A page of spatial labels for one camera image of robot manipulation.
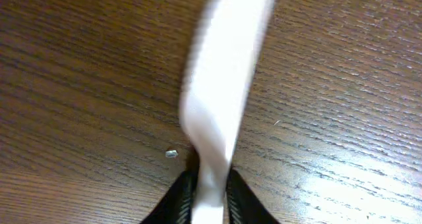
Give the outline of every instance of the brown wood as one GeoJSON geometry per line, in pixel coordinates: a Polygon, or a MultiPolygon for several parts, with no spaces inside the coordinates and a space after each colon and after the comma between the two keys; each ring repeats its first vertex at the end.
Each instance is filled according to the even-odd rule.
{"type": "MultiPolygon", "coordinates": [[[[145,217],[204,3],[1,0],[0,223],[145,217]]],[[[422,222],[421,3],[278,0],[234,164],[282,223],[422,222]]]]}

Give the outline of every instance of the white blade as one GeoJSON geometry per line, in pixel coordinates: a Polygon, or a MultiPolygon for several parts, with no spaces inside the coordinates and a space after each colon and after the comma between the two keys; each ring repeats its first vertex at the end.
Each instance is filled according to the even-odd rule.
{"type": "Polygon", "coordinates": [[[222,223],[226,179],[274,0],[210,0],[181,93],[183,130],[200,156],[193,223],[222,223]]]}

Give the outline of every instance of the wooden table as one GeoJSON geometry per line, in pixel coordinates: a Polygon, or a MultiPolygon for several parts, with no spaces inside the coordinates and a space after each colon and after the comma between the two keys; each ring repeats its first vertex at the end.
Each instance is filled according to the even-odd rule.
{"type": "MultiPolygon", "coordinates": [[[[0,223],[149,213],[205,2],[0,1],[0,223]]],[[[421,3],[277,0],[233,162],[281,223],[422,223],[421,3]]]]}

